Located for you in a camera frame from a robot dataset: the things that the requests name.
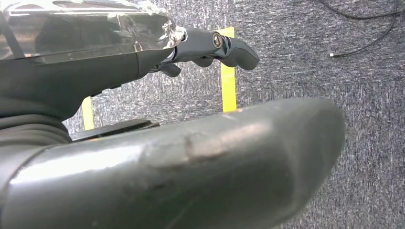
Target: gray carpet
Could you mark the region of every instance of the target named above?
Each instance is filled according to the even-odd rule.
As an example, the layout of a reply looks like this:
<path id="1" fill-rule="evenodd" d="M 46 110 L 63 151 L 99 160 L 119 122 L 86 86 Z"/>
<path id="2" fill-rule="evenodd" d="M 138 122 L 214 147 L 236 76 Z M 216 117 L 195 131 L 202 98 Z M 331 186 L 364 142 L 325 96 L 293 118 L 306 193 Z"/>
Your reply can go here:
<path id="1" fill-rule="evenodd" d="M 366 51 L 339 59 L 378 37 L 391 17 L 348 20 L 317 0 L 156 0 L 180 25 L 234 26 L 261 63 L 237 69 L 238 106 L 321 97 L 345 111 L 347 143 L 329 180 L 308 207 L 280 229 L 405 229 L 405 15 Z M 393 0 L 329 0 L 356 14 L 386 12 Z M 174 79 L 152 74 L 93 99 L 96 126 L 133 118 L 163 124 L 221 112 L 219 64 L 181 64 Z M 80 112 L 65 124 L 83 130 Z"/>

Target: screw head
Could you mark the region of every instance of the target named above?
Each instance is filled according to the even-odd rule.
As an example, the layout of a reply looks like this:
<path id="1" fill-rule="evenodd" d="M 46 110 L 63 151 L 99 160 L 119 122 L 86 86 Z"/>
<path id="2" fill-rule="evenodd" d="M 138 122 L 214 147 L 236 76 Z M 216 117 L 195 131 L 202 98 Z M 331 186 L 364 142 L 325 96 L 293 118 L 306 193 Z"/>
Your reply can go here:
<path id="1" fill-rule="evenodd" d="M 220 34 L 216 33 L 213 35 L 213 44 L 214 44 L 215 48 L 222 47 L 222 37 Z"/>

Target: yellow tape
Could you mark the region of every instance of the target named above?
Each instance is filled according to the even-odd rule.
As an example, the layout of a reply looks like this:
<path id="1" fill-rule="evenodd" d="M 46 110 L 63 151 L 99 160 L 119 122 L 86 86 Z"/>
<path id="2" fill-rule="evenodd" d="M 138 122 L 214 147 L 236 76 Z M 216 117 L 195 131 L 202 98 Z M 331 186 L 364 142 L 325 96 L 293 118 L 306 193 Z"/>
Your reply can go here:
<path id="1" fill-rule="evenodd" d="M 91 106 L 91 97 L 87 97 L 82 103 L 83 122 L 85 130 L 94 129 L 93 108 Z"/>
<path id="2" fill-rule="evenodd" d="M 220 34 L 227 37 L 235 37 L 235 28 L 229 27 L 217 30 Z M 230 68 L 221 63 L 221 85 L 222 85 L 222 107 L 224 112 L 236 110 L 236 82 L 235 68 Z"/>

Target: black cable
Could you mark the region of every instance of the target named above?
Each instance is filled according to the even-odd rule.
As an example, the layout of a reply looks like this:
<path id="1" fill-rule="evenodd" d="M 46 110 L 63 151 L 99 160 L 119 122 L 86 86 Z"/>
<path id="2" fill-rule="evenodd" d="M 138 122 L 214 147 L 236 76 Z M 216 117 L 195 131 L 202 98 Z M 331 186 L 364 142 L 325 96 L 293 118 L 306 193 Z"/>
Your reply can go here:
<path id="1" fill-rule="evenodd" d="M 357 50 L 355 50 L 355 51 L 352 51 L 352 52 L 347 52 L 347 53 L 342 53 L 342 54 L 330 53 L 330 57 L 341 57 L 341 56 L 345 56 L 345 55 L 354 54 L 354 53 L 360 52 L 360 51 L 362 51 L 362 50 L 364 50 L 364 49 L 366 49 L 366 48 L 372 46 L 372 45 L 375 44 L 376 42 L 382 40 L 382 39 L 391 31 L 391 29 L 393 28 L 393 26 L 394 26 L 394 24 L 395 24 L 395 22 L 396 22 L 396 16 L 397 16 L 397 14 L 400 14 L 400 13 L 405 12 L 405 9 L 404 9 L 404 10 L 398 10 L 398 0 L 394 0 L 394 11 L 393 11 L 393 12 L 390 12 L 390 13 L 383 13 L 383 14 L 378 14 L 378 15 L 370 15 L 370 16 L 353 16 L 353 15 L 349 15 L 349 14 L 340 12 L 340 11 L 338 11 L 338 10 L 332 8 L 332 6 L 330 6 L 329 4 L 327 4 L 324 0 L 319 0 L 319 2 L 322 3 L 324 6 L 326 6 L 328 9 L 330 9 L 331 11 L 333 11 L 333 12 L 339 14 L 339 15 L 342 15 L 342 16 L 344 16 L 344 17 L 346 17 L 346 18 L 351 18 L 351 19 L 365 20 L 365 19 L 374 19 L 374 18 L 380 18 L 380 17 L 385 17 L 385 16 L 391 16 L 391 15 L 393 15 L 393 20 L 391 21 L 390 26 L 389 26 L 388 29 L 387 29 L 381 36 L 379 36 L 377 39 L 375 39 L 374 41 L 372 41 L 372 42 L 369 43 L 368 45 L 363 46 L 363 47 L 361 47 L 361 48 L 359 48 L 359 49 L 357 49 Z"/>
<path id="2" fill-rule="evenodd" d="M 347 13 L 340 12 L 339 10 L 333 8 L 328 3 L 326 3 L 325 0 L 319 0 L 319 2 L 322 3 L 324 6 L 326 6 L 329 10 L 331 10 L 331 11 L 333 11 L 333 12 L 339 14 L 339 15 L 342 15 L 342 16 L 344 16 L 346 18 L 357 19 L 357 20 L 367 20 L 367 19 L 374 19 L 374 18 L 382 18 L 382 17 L 397 15 L 397 14 L 405 12 L 405 9 L 403 9 L 403 10 L 395 9 L 393 12 L 382 13 L 382 14 L 377 14 L 377 15 L 356 16 L 356 15 L 350 15 L 350 14 L 347 14 Z"/>

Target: scuffed plastic surface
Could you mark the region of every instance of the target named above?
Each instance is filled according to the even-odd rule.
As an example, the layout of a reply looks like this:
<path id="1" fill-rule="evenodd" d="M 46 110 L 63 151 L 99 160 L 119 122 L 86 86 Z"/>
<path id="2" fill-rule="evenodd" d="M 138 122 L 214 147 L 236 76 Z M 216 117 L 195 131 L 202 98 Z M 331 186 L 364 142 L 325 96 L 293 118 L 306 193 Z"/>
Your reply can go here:
<path id="1" fill-rule="evenodd" d="M 65 62 L 175 47 L 184 28 L 149 1 L 0 0 L 0 60 Z"/>

